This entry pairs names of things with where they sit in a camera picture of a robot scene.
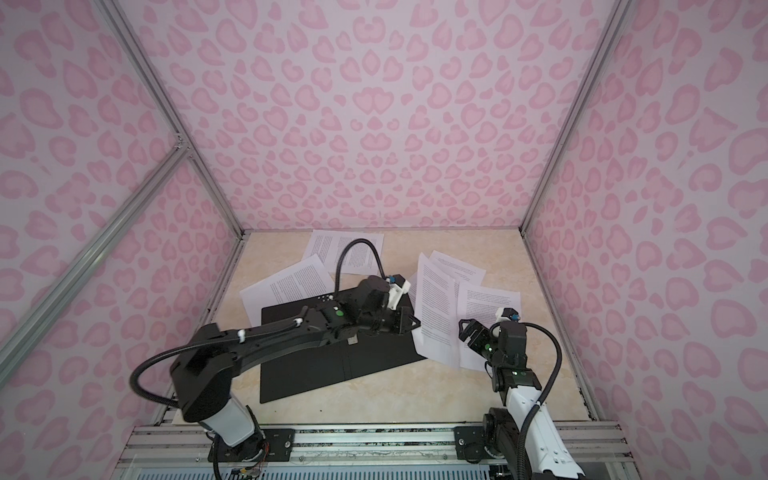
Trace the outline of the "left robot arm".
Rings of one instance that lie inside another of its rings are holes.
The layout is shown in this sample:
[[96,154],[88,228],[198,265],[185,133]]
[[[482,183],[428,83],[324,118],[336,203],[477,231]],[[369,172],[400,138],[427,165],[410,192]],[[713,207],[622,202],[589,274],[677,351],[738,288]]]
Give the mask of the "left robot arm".
[[234,378],[262,363],[342,343],[360,332],[410,334],[421,322],[407,290],[399,275],[370,276],[355,288],[267,325],[240,330],[202,327],[170,367],[177,408],[186,422],[202,425],[229,447],[255,440],[260,428],[232,393]]

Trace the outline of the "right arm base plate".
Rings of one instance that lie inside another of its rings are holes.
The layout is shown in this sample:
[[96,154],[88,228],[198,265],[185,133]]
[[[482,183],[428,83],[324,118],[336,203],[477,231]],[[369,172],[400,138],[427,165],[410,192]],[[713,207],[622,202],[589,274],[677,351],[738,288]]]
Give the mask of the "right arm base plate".
[[492,434],[479,425],[453,428],[455,453],[458,460],[480,463],[483,460],[504,459],[492,442]]

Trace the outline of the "blue folder black inside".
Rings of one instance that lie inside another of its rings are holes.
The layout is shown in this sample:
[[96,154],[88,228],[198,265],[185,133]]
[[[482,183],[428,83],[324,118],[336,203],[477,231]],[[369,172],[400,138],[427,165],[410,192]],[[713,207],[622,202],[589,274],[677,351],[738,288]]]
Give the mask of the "blue folder black inside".
[[[303,308],[319,309],[338,300],[345,319],[351,318],[354,288],[262,309],[264,325],[298,315]],[[260,402],[281,400],[344,381],[419,362],[411,334],[373,333],[359,329],[355,336],[329,346],[312,348],[271,360],[261,366]]]

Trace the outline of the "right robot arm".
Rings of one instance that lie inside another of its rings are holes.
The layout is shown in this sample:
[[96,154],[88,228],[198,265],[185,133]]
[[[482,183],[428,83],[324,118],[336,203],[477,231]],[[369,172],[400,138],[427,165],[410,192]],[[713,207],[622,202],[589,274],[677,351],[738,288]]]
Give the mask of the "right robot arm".
[[[459,340],[480,355],[490,369],[492,389],[502,406],[483,419],[483,448],[503,458],[513,479],[584,479],[583,469],[567,451],[546,401],[563,364],[562,347],[543,326],[522,322],[512,314],[487,327],[475,319],[458,323]],[[528,332],[546,336],[556,359],[542,383],[528,367]]]

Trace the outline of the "printed paper sheet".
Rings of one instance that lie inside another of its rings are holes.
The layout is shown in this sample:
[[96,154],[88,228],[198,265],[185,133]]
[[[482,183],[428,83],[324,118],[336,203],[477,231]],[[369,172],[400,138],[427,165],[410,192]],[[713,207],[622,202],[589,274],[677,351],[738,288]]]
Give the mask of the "printed paper sheet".
[[458,369],[458,318],[455,280],[424,254],[416,273],[415,316],[421,326],[412,334],[416,352]]
[[262,324],[262,309],[317,297],[333,290],[333,280],[317,255],[312,255],[239,292],[250,324]]
[[473,352],[458,338],[459,321],[474,319],[483,326],[491,327],[497,322],[497,311],[500,308],[513,308],[522,311],[521,294],[515,291],[494,289],[473,285],[461,281],[455,289],[456,301],[454,315],[451,317],[454,353],[457,355],[458,367],[464,370],[484,370],[484,358]]

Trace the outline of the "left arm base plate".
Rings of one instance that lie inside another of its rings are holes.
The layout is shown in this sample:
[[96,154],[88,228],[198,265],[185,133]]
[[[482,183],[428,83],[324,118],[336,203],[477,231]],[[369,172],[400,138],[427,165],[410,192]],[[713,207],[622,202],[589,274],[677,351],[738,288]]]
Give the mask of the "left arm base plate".
[[267,428],[234,447],[219,440],[211,446],[207,459],[210,463],[288,462],[295,435],[295,429]]

